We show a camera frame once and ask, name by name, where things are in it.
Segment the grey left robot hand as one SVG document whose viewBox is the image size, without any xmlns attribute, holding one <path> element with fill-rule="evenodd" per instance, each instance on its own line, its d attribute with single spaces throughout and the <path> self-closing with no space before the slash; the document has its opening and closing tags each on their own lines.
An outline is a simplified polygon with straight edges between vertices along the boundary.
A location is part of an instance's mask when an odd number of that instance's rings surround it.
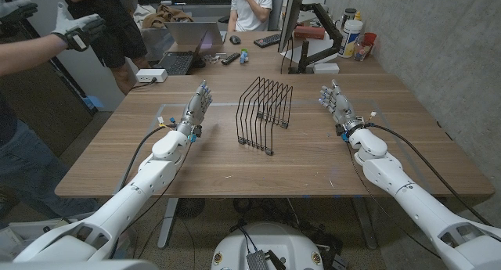
<svg viewBox="0 0 501 270">
<path fill-rule="evenodd" d="M 207 82 L 202 80 L 190 101 L 186 104 L 181 121 L 176 127 L 176 131 L 186 136 L 191 135 L 195 128 L 201 126 L 207 108 L 211 103 L 211 89 L 207 86 Z"/>
</svg>

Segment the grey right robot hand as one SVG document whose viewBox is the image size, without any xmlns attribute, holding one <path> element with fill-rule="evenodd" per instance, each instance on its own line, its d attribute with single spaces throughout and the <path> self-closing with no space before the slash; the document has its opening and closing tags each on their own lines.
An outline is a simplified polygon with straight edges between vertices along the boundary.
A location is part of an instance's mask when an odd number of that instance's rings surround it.
<svg viewBox="0 0 501 270">
<path fill-rule="evenodd" d="M 356 130 L 364 128 L 362 117 L 355 114 L 353 105 L 341 92 L 336 80 L 332 80 L 332 86 L 322 86 L 319 102 L 332 115 L 335 122 L 336 134 L 349 138 Z"/>
</svg>

